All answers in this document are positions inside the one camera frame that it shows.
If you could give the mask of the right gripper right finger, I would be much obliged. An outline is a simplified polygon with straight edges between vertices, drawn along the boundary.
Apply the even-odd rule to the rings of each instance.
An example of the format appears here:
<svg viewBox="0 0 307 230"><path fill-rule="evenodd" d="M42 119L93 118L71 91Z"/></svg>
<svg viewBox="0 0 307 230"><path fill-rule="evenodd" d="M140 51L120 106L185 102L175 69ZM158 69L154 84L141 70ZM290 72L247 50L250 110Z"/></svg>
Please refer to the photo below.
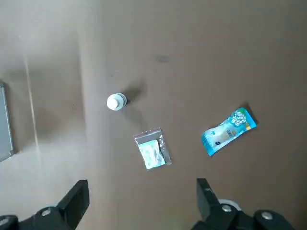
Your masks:
<svg viewBox="0 0 307 230"><path fill-rule="evenodd" d="M201 220L193 230L293 230L287 219L272 210L247 215L232 204L220 202L205 178L196 179L197 204Z"/></svg>

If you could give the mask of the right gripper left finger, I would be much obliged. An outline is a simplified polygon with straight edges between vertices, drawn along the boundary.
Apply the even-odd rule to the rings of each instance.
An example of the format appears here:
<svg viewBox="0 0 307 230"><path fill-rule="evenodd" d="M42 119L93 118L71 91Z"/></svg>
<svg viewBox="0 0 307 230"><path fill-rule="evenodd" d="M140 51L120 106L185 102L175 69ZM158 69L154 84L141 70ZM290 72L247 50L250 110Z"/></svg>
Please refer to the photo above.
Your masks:
<svg viewBox="0 0 307 230"><path fill-rule="evenodd" d="M79 180L56 206L44 207L20 221L16 215L2 215L2 230L74 230L90 204L87 180Z"/></svg>

